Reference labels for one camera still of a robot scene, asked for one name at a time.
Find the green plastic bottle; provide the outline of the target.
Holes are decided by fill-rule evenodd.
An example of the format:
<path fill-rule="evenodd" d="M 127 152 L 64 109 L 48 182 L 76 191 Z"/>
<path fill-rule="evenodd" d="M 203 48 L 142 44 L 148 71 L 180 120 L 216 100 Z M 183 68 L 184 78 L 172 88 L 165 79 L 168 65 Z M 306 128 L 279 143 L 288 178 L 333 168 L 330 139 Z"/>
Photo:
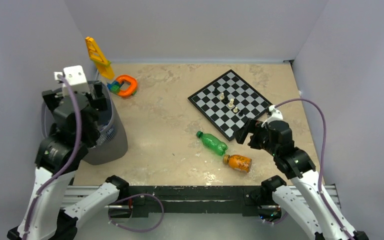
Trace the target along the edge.
<path fill-rule="evenodd" d="M 213 151 L 216 155 L 223 156 L 228 149 L 228 146 L 223 141 L 219 140 L 217 137 L 210 133 L 197 131 L 196 137 L 205 147 Z"/>

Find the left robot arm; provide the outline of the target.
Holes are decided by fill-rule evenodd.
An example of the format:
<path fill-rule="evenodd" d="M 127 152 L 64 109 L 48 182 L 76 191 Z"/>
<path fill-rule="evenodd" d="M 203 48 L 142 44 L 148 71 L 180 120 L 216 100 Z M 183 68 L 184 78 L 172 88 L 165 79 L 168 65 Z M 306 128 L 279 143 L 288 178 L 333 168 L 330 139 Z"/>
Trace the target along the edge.
<path fill-rule="evenodd" d="M 42 93 L 54 123 L 38 147 L 28 209 L 21 224 L 8 231 L 8 239 L 72 240 L 78 229 L 101 208 L 127 202 L 128 182 L 112 175 L 78 203 L 61 206 L 81 160 L 99 142 L 99 113 L 109 106 L 102 83 L 96 81 L 88 87 L 88 92 L 73 90 L 68 96 L 59 90 Z"/>

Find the pepsi labelled clear bottle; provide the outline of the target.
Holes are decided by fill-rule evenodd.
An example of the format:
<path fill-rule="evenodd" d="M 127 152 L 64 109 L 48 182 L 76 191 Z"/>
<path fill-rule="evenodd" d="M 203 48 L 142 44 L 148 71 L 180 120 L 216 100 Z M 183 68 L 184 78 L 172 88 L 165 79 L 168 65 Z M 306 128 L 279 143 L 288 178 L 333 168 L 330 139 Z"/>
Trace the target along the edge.
<path fill-rule="evenodd" d="M 117 134 L 117 130 L 114 125 L 105 125 L 100 131 L 100 137 L 96 141 L 96 146 L 101 146 L 105 143 L 111 142 Z"/>

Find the orange juice bottle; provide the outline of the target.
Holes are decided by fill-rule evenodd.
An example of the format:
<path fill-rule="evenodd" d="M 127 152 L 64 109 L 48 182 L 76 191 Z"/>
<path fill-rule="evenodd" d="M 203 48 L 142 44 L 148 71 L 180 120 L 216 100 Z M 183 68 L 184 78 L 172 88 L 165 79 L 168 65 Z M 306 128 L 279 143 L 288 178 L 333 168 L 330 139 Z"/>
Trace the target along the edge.
<path fill-rule="evenodd" d="M 234 170 L 248 173 L 252 165 L 252 159 L 237 154 L 225 154 L 223 156 L 223 163 Z"/>

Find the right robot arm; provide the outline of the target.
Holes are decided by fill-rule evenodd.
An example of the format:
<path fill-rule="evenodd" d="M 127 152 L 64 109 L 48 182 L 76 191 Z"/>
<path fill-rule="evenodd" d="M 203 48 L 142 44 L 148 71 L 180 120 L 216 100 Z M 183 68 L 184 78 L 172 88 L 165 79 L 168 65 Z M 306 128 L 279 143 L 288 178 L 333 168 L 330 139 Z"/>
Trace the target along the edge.
<path fill-rule="evenodd" d="M 249 119 L 235 132 L 236 142 L 243 144 L 251 134 L 248 146 L 272 155 L 277 168 L 304 198 L 293 191 L 278 175 L 261 183 L 261 199 L 275 202 L 290 215 L 311 240 L 367 240 L 364 231 L 356 230 L 342 215 L 320 180 L 320 174 L 302 149 L 295 146 L 293 132 L 283 120 Z"/>

